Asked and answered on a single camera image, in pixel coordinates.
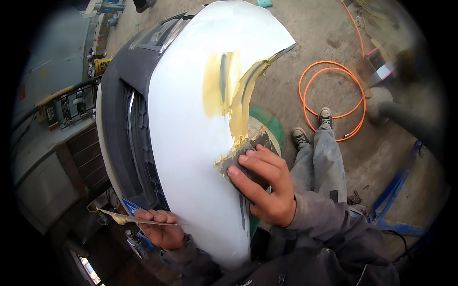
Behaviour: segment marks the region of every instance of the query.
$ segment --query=black sneaker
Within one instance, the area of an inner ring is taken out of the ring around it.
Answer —
[[[156,4],[156,0],[146,0],[146,3],[142,8],[136,8],[135,10],[137,11],[138,14],[140,14],[140,13],[143,13],[149,7],[154,6],[154,4]]]
[[[323,107],[320,110],[320,115],[318,116],[318,122],[321,124],[329,124],[329,126],[333,127],[333,114],[331,110],[327,107]]]
[[[304,148],[306,144],[310,144],[310,141],[305,135],[305,131],[301,127],[295,127],[292,134],[294,142],[296,143],[299,150]]]

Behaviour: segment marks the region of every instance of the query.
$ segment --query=orange air hose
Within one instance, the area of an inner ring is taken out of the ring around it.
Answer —
[[[342,5],[344,6],[344,8],[347,10],[347,13],[348,15],[350,16],[350,19],[351,21],[353,22],[355,28],[356,28],[356,31],[358,32],[358,36],[360,38],[360,43],[361,43],[361,52],[363,54],[363,57],[364,57],[364,46],[363,46],[363,40],[361,38],[361,34],[360,34],[360,31],[358,29],[358,26],[356,25],[355,21],[353,20],[353,17],[351,16],[351,13],[350,11],[348,10],[347,6],[345,6],[343,0],[340,0],[340,2],[342,3]],[[314,65],[318,65],[318,64],[333,64],[333,65],[338,65],[340,68],[336,68],[336,67],[329,67],[329,68],[325,68],[325,69],[322,69],[322,70],[319,70],[316,74],[314,74],[312,76],[312,78],[309,80],[309,82],[307,83],[307,86],[305,87],[305,90],[304,90],[304,95],[302,96],[302,94],[300,93],[300,85],[302,83],[302,78],[304,77],[305,73],[311,68],[313,67]],[[313,112],[308,106],[307,104],[305,103],[305,94],[307,93],[307,89],[309,88],[310,86],[310,83],[312,82],[312,80],[317,76],[319,75],[321,72],[325,71],[325,70],[340,70],[340,71],[343,71],[344,73],[346,73],[347,75],[349,75],[357,84],[358,86],[360,87],[360,90],[361,90],[361,99],[360,101],[358,102],[358,104],[352,109],[350,110],[349,112],[347,112],[346,114],[344,115],[339,115],[339,116],[333,116],[333,119],[337,119],[337,118],[342,118],[342,117],[345,117],[347,115],[349,115],[350,113],[354,112],[358,106],[361,105],[361,102],[363,102],[363,117],[361,118],[361,121],[359,122],[359,124],[356,126],[355,129],[353,129],[353,131],[351,131],[350,133],[348,133],[345,138],[342,138],[342,139],[336,139],[336,141],[344,141],[344,140],[347,140],[351,137],[353,137],[353,135],[355,135],[359,130],[360,130],[360,127],[361,125],[363,124],[363,121],[364,121],[364,116],[366,114],[366,98],[365,98],[365,95],[364,95],[364,90],[361,86],[361,84],[359,83],[359,81],[356,79],[355,75],[349,70],[347,69],[346,67],[344,67],[343,65],[339,64],[339,63],[336,63],[336,62],[332,62],[332,61],[328,61],[328,60],[323,60],[323,61],[319,61],[319,62],[316,62],[316,63],[313,63],[311,64],[308,68],[305,69],[305,71],[302,73],[302,75],[300,76],[300,79],[299,79],[299,98],[300,100],[302,101],[302,105],[303,105],[303,108],[304,108],[304,115],[305,115],[305,119],[307,120],[307,123],[308,125],[310,126],[310,128],[316,132],[316,130],[313,128],[312,124],[310,123],[309,121],[309,118],[307,117],[307,110],[310,111],[312,114],[318,116],[317,113]]]

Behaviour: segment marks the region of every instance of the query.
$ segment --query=cable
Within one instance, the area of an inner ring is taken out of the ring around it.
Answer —
[[[391,230],[391,229],[384,229],[384,230],[382,230],[382,232],[391,232],[391,233],[393,233],[393,234],[396,234],[396,235],[399,236],[400,238],[402,238],[402,241],[404,242],[405,252],[407,253],[407,256],[409,257],[410,262],[413,262],[413,261],[414,261],[414,258],[413,258],[412,255],[410,254],[409,249],[407,248],[407,242],[405,241],[405,238],[402,236],[402,234],[400,234],[400,233],[398,233],[398,232],[395,232],[394,230]]]
[[[364,57],[364,45],[363,45],[363,39],[361,38],[361,34],[360,34],[360,31],[358,29],[358,26],[356,25],[353,17],[351,16],[351,13],[350,11],[348,10],[347,6],[345,6],[343,0],[340,0],[340,2],[342,3],[342,5],[344,6],[344,8],[347,10],[347,13],[348,15],[350,16],[351,18],[351,21],[353,22],[355,28],[356,28],[356,31],[358,32],[358,37],[360,38],[360,43],[361,43],[361,52],[363,54],[363,57]],[[309,82],[307,83],[307,86],[305,87],[305,90],[304,90],[304,95],[302,96],[301,92],[300,92],[300,86],[301,86],[301,83],[302,83],[302,79],[304,78],[304,75],[305,73],[311,68],[313,67],[314,65],[318,65],[318,64],[333,64],[333,65],[338,65],[340,68],[336,68],[336,67],[328,67],[328,68],[325,68],[325,69],[322,69],[320,71],[318,71],[316,74],[314,74],[312,76],[312,78],[309,80]],[[307,123],[308,125],[310,126],[310,128],[316,132],[316,130],[313,128],[312,124],[310,123],[309,121],[309,118],[307,116],[307,110],[310,111],[313,115],[316,115],[318,116],[317,113],[313,112],[308,106],[307,104],[305,103],[305,95],[307,93],[307,90],[310,86],[310,83],[312,82],[312,80],[317,76],[319,75],[321,72],[325,71],[325,70],[340,70],[340,71],[343,71],[344,73],[346,73],[347,75],[349,75],[357,84],[358,86],[360,87],[360,90],[361,90],[361,94],[362,94],[362,97],[360,99],[360,102],[348,113],[344,114],[344,115],[339,115],[339,116],[333,116],[333,119],[337,119],[337,118],[342,118],[342,117],[345,117],[347,115],[349,115],[350,113],[354,112],[358,106],[361,105],[361,102],[363,102],[363,106],[364,106],[364,110],[363,110],[363,116],[361,118],[361,121],[359,122],[359,124],[356,126],[355,129],[353,129],[353,131],[351,131],[350,133],[348,133],[345,138],[342,138],[342,139],[336,139],[336,141],[344,141],[344,140],[347,140],[351,137],[353,137],[353,135],[355,135],[361,128],[361,125],[363,124],[364,122],[364,116],[366,114],[366,98],[365,98],[365,95],[364,95],[364,90],[361,86],[361,84],[359,83],[358,79],[356,79],[355,75],[349,70],[347,69],[346,67],[344,67],[343,65],[339,64],[339,63],[336,63],[336,62],[332,62],[332,61],[328,61],[328,60],[323,60],[323,61],[319,61],[319,62],[316,62],[316,63],[313,63],[311,64],[308,68],[305,69],[305,71],[302,73],[302,75],[300,76],[300,79],[299,79],[299,84],[298,84],[298,89],[299,89],[299,98],[300,100],[302,101],[302,105],[303,105],[303,108],[304,108],[304,115],[305,115],[305,119],[307,120]]]

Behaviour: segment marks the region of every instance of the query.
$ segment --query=blue metal frame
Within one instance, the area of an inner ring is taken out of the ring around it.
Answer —
[[[380,195],[373,205],[372,210],[369,212],[367,216],[367,221],[369,223],[377,225],[382,230],[393,230],[405,236],[423,236],[428,232],[427,228],[411,226],[405,223],[387,221],[383,219],[404,186],[405,180],[414,166],[417,153],[419,152],[421,145],[422,144],[419,140],[415,142],[409,156],[404,162],[403,167],[396,176],[394,176],[393,181],[391,181],[386,190]],[[352,212],[351,216],[358,217],[360,214]]]

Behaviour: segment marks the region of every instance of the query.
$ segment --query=sanding block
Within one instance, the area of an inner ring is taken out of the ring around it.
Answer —
[[[275,147],[272,143],[272,141],[269,138],[269,135],[265,130],[260,131],[257,133],[255,136],[253,136],[249,141],[247,141],[245,144],[234,150],[232,153],[230,153],[228,156],[225,158],[222,158],[220,161],[216,162],[213,167],[223,176],[223,178],[226,179],[231,185],[234,186],[234,188],[243,196],[245,199],[247,199],[250,204],[254,205],[254,203],[247,198],[237,186],[234,185],[234,183],[231,181],[228,175],[228,168],[230,166],[236,166],[239,170],[241,170],[247,177],[252,180],[253,182],[259,184],[264,190],[267,190],[269,187],[269,182],[259,176],[258,174],[254,173],[253,171],[248,170],[244,166],[239,164],[239,157],[241,155],[245,155],[248,150],[254,150],[256,151],[256,145],[261,144],[262,146],[266,147],[267,149],[271,150],[275,154],[278,155],[277,151],[275,150]]]

